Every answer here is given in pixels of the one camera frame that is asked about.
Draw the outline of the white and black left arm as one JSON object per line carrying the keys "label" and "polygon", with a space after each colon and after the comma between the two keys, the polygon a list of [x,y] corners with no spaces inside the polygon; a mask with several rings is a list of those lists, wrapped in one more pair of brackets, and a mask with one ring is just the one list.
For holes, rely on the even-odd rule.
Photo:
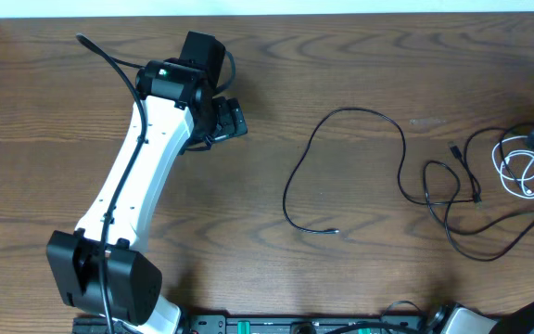
{"label": "white and black left arm", "polygon": [[150,225],[175,159],[248,131],[222,93],[232,54],[214,36],[189,32],[178,58],[151,60],[126,83],[133,116],[99,194],[71,233],[53,232],[46,257],[62,301],[101,315],[103,333],[175,333],[181,309],[161,296],[146,256]]}

